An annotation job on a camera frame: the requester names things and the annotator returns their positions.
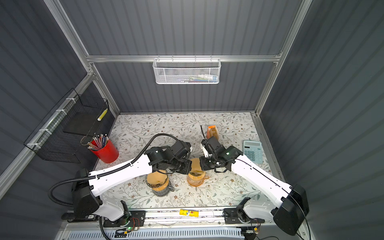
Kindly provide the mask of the amber glass carafe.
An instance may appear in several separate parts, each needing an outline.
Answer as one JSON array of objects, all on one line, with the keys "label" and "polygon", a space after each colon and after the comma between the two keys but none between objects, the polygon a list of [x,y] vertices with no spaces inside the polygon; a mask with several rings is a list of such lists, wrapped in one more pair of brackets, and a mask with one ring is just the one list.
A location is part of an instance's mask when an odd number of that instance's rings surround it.
[{"label": "amber glass carafe", "polygon": [[199,187],[204,183],[205,180],[208,180],[209,178],[210,177],[207,176],[206,174],[199,175],[199,176],[194,176],[194,175],[188,174],[187,175],[187,182],[192,187]]}]

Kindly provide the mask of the orange coffee filter pack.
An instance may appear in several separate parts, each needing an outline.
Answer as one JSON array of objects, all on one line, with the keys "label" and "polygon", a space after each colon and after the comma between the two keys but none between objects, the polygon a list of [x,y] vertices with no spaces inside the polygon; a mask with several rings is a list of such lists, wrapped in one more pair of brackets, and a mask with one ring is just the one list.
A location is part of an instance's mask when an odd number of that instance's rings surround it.
[{"label": "orange coffee filter pack", "polygon": [[219,140],[219,131],[215,125],[209,126],[207,129],[207,139],[210,139],[211,137],[215,137],[217,140]]}]

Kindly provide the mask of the grey glass dripper cone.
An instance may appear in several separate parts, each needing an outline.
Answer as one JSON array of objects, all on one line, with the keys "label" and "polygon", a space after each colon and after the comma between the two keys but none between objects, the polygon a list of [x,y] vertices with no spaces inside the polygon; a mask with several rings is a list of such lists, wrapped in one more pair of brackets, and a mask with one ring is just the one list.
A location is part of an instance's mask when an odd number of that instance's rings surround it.
[{"label": "grey glass dripper cone", "polygon": [[147,185],[155,191],[164,190],[169,184],[169,177],[164,173],[154,172],[146,176]]}]

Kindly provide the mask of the wooden dripper ring base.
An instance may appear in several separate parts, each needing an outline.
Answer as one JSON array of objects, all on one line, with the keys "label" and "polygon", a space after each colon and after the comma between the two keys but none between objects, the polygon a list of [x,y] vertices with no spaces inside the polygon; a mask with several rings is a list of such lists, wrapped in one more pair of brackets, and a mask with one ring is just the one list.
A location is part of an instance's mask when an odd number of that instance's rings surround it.
[{"label": "wooden dripper ring base", "polygon": [[153,192],[156,194],[166,194],[170,191],[169,185],[170,185],[170,183],[169,183],[169,181],[167,181],[161,185],[160,184],[153,185],[151,188],[152,188]]}]

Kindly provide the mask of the green glass dripper cone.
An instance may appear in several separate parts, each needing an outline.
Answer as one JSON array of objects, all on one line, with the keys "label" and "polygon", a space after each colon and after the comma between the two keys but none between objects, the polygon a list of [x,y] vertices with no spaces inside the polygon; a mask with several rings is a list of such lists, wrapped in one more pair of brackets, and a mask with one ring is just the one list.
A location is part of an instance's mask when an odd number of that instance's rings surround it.
[{"label": "green glass dripper cone", "polygon": [[206,177],[206,172],[204,171],[191,171],[188,174],[188,177],[194,181],[202,180]]}]

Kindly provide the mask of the clear grey glass carafe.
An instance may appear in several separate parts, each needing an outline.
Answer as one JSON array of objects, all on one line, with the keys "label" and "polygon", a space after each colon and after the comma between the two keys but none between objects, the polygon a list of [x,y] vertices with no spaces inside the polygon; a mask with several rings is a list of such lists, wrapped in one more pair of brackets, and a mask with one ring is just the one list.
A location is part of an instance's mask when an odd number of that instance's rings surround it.
[{"label": "clear grey glass carafe", "polygon": [[152,192],[156,195],[156,196],[158,196],[158,197],[164,197],[164,196],[166,196],[168,193],[170,193],[170,192],[174,192],[175,191],[175,188],[172,186],[172,185],[170,185],[170,184],[168,184],[168,185],[166,185],[166,186],[161,186],[161,187],[159,187],[159,188],[153,188],[152,189]]}]

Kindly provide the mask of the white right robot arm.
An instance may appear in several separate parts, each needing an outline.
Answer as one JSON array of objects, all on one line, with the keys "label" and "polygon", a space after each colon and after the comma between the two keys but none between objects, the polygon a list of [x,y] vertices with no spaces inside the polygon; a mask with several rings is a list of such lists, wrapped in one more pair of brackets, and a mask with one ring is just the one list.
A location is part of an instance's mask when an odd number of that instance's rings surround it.
[{"label": "white right robot arm", "polygon": [[204,152],[200,158],[203,171],[225,168],[246,179],[269,199],[269,203],[262,203],[245,197],[236,207],[237,217],[242,223],[262,219],[275,223],[288,235],[296,235],[309,213],[308,198],[303,187],[292,187],[273,177],[245,153],[233,146],[225,148],[215,137],[202,140],[201,148]]}]

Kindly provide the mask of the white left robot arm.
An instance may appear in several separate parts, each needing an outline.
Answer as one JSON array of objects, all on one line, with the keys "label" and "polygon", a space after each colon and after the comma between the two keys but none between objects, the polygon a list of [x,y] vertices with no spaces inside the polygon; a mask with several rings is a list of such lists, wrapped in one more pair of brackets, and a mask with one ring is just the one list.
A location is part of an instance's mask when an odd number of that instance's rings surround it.
[{"label": "white left robot arm", "polygon": [[127,164],[79,173],[80,176],[91,177],[73,184],[74,219],[82,220],[89,215],[105,217],[117,221],[129,217],[126,204],[113,200],[105,195],[109,189],[131,179],[170,170],[171,173],[188,174],[191,170],[189,160],[193,147],[190,143],[177,140],[171,147],[152,147]]}]

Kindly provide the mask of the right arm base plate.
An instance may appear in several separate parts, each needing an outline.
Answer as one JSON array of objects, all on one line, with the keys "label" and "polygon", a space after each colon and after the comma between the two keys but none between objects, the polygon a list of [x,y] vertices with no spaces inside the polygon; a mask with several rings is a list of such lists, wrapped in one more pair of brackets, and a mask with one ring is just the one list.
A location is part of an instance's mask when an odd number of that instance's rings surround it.
[{"label": "right arm base plate", "polygon": [[264,219],[246,219],[245,221],[241,220],[237,214],[235,208],[225,208],[223,209],[223,217],[226,224],[264,224]]}]

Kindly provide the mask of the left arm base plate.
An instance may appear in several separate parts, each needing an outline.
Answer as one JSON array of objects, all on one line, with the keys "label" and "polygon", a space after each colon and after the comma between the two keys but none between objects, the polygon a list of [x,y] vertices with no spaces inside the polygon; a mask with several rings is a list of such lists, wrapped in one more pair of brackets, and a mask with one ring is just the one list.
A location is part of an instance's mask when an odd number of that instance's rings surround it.
[{"label": "left arm base plate", "polygon": [[118,228],[118,227],[143,227],[146,219],[146,211],[130,211],[130,215],[122,216],[116,221],[110,221],[107,218],[104,218],[103,227],[104,228]]}]

